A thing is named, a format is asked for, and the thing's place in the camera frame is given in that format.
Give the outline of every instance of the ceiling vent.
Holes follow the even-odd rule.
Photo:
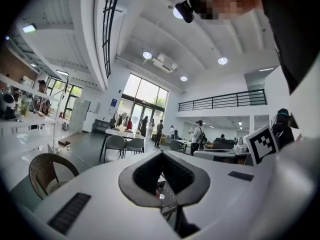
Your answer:
[[[178,67],[177,64],[173,62],[172,59],[170,59],[168,56],[161,53],[157,58],[153,58],[153,65],[158,67],[159,69],[162,69],[163,71],[167,73],[171,73],[175,71]]]

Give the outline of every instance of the round ceiling light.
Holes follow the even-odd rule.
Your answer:
[[[180,77],[180,80],[183,81],[183,82],[185,82],[185,81],[188,80],[188,77],[186,77],[186,76],[181,76],[181,77]]]
[[[149,60],[149,59],[152,58],[152,54],[151,54],[150,52],[148,52],[148,51],[145,51],[145,52],[143,53],[143,57],[144,57],[145,59]]]
[[[228,63],[228,59],[227,59],[226,57],[220,57],[220,58],[218,59],[218,63],[219,63],[220,65],[225,65],[225,64]]]
[[[176,17],[177,19],[183,19],[184,17],[182,17],[181,13],[178,11],[177,8],[173,9],[173,15],[174,17]]]

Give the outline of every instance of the curved balcony railing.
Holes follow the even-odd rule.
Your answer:
[[[179,103],[180,111],[267,105],[265,89],[235,92]]]
[[[118,0],[105,0],[105,6],[103,9],[102,49],[103,49],[103,58],[104,58],[104,68],[105,68],[107,78],[111,74],[110,38],[111,38],[111,29],[112,29],[112,23],[115,15],[117,2]]]

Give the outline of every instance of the ceiling light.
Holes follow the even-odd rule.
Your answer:
[[[262,72],[262,71],[268,71],[268,70],[273,70],[274,68],[271,67],[271,68],[266,68],[266,69],[260,69],[259,71]]]
[[[64,76],[69,76],[69,74],[67,72],[63,72],[63,71],[60,71],[60,70],[57,70],[57,72],[61,75],[64,75]]]
[[[228,59],[227,59],[226,57],[220,57],[220,58],[218,59],[218,63],[219,63],[220,65],[225,65],[225,64],[228,63]]]
[[[181,77],[180,77],[180,80],[183,81],[183,82],[185,82],[185,81],[188,80],[188,77],[186,77],[186,76],[181,76]]]
[[[148,51],[145,51],[145,52],[143,53],[143,57],[144,57],[145,59],[149,60],[149,59],[152,58],[152,54],[151,54],[150,52],[148,52]]]
[[[23,29],[24,33],[33,32],[33,31],[36,31],[36,25],[31,24],[31,25],[23,27],[22,29]]]
[[[181,13],[178,11],[177,8],[173,9],[173,15],[174,17],[176,17],[177,19],[183,19],[184,17],[182,17]]]

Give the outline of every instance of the brown wall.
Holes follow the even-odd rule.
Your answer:
[[[9,78],[17,82],[19,82],[23,76],[33,81],[37,79],[37,73],[14,56],[4,45],[0,49],[0,73],[4,76],[9,74]]]

